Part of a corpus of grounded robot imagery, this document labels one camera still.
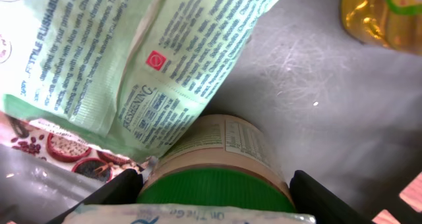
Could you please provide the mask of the small teal tissue pack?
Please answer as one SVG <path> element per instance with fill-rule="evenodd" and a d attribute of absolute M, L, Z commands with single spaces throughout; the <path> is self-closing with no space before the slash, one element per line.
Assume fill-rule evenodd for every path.
<path fill-rule="evenodd" d="M 64 223 L 310 223 L 314 216 L 298 213 L 248 210 L 235 207 L 188 206 L 181 204 L 81 205 Z"/>

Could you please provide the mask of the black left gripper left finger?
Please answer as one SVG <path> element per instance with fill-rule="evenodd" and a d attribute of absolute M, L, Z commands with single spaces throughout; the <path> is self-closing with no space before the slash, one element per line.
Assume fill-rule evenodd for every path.
<path fill-rule="evenodd" d="M 47 224 L 62 223 L 68 214 L 81 205 L 133 204 L 142 188 L 142 174 L 138 174 L 134 169 L 127 169 L 77 205 L 48 221 Z"/>

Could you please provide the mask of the green flushable wipes pack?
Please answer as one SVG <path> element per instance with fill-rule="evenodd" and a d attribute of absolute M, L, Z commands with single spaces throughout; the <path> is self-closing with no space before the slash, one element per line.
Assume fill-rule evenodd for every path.
<path fill-rule="evenodd" d="M 202 113 L 278 0 L 1 0 L 1 111 L 135 161 Z"/>

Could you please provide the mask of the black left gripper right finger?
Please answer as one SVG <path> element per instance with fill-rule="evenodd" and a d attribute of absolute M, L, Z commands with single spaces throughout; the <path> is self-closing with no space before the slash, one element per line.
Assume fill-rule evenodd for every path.
<path fill-rule="evenodd" d="M 317 224 L 373 223 L 302 170 L 294 172 L 289 191 L 297 210 L 313 215 Z"/>

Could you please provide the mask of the brown mixed nuts bag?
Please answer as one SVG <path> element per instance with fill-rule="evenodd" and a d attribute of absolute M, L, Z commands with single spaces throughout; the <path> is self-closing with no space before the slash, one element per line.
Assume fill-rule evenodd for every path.
<path fill-rule="evenodd" d="M 136 163 L 107 154 L 1 114 L 1 144 L 64 170 L 108 182 L 128 169 L 141 174 L 149 161 Z"/>

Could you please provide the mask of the yellow oil bottle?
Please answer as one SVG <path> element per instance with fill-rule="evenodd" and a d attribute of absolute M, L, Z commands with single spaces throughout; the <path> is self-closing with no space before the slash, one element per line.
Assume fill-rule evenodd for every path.
<path fill-rule="evenodd" d="M 344 29 L 355 39 L 421 54 L 421 0 L 341 0 Z"/>

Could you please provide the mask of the green lidded jar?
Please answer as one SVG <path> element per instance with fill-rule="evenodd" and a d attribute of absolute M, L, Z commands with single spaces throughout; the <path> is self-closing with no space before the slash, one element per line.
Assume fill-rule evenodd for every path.
<path fill-rule="evenodd" d="M 200 117 L 158 160 L 137 201 L 296 211 L 265 135 L 231 115 Z"/>

